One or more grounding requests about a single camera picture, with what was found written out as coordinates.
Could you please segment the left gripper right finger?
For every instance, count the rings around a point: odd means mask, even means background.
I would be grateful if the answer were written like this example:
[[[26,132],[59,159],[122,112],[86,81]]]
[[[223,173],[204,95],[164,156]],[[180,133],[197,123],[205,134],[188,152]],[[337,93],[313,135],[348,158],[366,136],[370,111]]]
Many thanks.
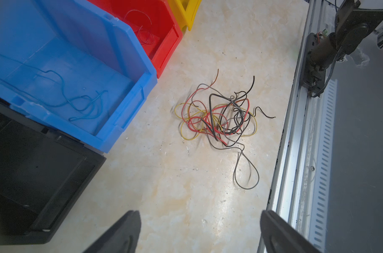
[[[320,253],[272,210],[262,211],[260,226],[263,243],[268,253]]]

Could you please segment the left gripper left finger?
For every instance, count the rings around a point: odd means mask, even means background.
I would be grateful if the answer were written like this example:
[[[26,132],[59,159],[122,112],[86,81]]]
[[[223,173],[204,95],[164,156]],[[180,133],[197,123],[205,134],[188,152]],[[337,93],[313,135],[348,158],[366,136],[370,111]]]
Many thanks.
[[[134,253],[142,221],[139,211],[130,210],[104,232],[84,253]]]

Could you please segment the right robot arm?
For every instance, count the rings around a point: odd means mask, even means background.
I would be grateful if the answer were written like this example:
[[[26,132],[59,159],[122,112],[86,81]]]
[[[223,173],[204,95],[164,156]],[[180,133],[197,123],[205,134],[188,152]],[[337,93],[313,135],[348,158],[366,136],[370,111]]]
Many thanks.
[[[310,33],[306,40],[300,85],[313,98],[326,89],[337,61],[355,51],[383,22],[383,8],[361,8],[361,1],[343,1],[335,15],[334,32]]]

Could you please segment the black storage bin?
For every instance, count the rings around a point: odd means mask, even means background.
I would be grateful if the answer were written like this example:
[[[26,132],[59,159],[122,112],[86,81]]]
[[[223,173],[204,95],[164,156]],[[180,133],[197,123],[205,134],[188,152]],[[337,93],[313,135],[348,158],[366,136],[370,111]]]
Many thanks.
[[[105,160],[0,98],[0,245],[48,243]]]

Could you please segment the blue storage bin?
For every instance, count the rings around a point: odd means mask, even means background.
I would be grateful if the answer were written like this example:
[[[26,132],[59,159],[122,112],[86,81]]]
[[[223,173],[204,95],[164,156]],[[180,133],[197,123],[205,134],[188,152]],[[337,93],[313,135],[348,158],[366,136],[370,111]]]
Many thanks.
[[[0,98],[108,153],[157,83],[129,25],[88,1],[0,1]]]

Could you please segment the red storage bin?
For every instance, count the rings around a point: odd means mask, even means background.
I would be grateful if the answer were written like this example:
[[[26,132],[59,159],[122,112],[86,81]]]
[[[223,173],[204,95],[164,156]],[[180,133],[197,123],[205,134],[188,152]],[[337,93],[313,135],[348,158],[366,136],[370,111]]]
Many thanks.
[[[168,2],[93,0],[91,3],[132,28],[160,78],[183,37]]]

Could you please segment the yellow storage bin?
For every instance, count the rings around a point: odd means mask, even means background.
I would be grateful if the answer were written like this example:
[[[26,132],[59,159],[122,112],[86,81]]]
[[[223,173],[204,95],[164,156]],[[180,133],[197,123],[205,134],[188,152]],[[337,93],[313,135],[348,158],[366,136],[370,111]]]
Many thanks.
[[[182,32],[192,29],[201,0],[168,0],[169,7]]]

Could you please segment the aluminium front rail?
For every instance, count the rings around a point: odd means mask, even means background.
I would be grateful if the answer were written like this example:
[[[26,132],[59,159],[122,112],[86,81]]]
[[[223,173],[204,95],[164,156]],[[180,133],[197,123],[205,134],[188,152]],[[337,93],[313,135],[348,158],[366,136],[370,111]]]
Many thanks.
[[[319,97],[299,84],[307,36],[334,32],[342,3],[309,3],[266,210],[320,253],[383,253],[383,22],[336,62]]]

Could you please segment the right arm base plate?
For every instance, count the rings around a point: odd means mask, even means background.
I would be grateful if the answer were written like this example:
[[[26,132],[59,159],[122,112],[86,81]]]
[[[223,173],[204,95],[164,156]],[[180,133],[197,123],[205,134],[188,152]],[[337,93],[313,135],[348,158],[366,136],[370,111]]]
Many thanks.
[[[303,66],[300,72],[299,84],[307,88],[312,96],[318,97],[318,93],[325,84],[326,69],[316,65],[311,59],[312,50],[318,45],[317,36],[310,33],[306,38]]]

